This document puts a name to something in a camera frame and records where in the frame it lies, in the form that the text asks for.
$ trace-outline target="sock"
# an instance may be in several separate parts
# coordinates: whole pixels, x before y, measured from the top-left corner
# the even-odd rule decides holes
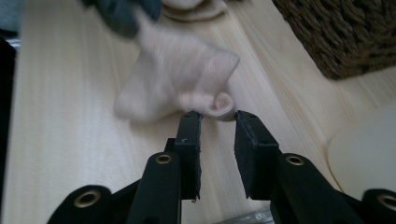
[[[217,17],[227,10],[223,0],[206,0],[199,6],[190,10],[177,10],[165,7],[165,16],[177,21],[204,21]]]
[[[224,89],[239,57],[194,35],[154,25],[141,12],[136,15],[141,52],[114,105],[116,115],[149,122],[193,110],[233,119],[233,98]]]
[[[163,0],[163,4],[179,10],[188,10],[197,7],[204,0]]]

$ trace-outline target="wicker basket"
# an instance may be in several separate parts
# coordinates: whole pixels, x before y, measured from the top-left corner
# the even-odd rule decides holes
[[[396,1],[273,0],[325,77],[396,64]]]

